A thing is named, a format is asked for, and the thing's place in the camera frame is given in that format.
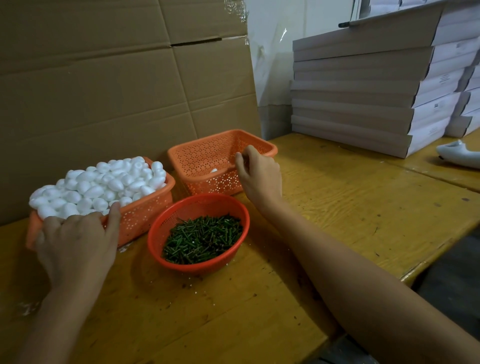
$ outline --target table surface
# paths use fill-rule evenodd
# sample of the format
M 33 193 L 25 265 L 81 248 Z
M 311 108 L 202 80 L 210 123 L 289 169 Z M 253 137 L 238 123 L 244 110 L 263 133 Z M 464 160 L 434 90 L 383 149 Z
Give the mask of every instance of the table surface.
M 453 184 L 455 186 L 468 188 L 471 191 L 480 193 L 480 171 L 472 168 L 457 166 L 438 158 L 436 152 L 437 146 L 447 144 L 458 140 L 458 138 L 443 137 L 429 146 L 419 150 L 406 159 L 400 159 L 385 154 L 356 148 L 353 146 L 344 146 L 345 149 L 355 151 L 364 156 L 369 156 L 376 160 L 382 160 L 386 163 L 394 164 L 408 170 L 430 176 L 432 178 Z M 467 144 L 467 148 L 472 151 L 480 151 L 480 129 L 462 138 Z
M 480 194 L 321 139 L 273 141 L 284 197 L 305 218 L 402 280 L 479 221 Z M 185 196 L 181 184 L 176 199 Z M 205 277 L 167 271 L 146 238 L 121 249 L 72 363 L 297 363 L 342 334 L 293 254 L 246 199 L 234 260 Z M 0 362 L 26 335 L 48 280 L 24 249 L 26 220 L 0 228 Z

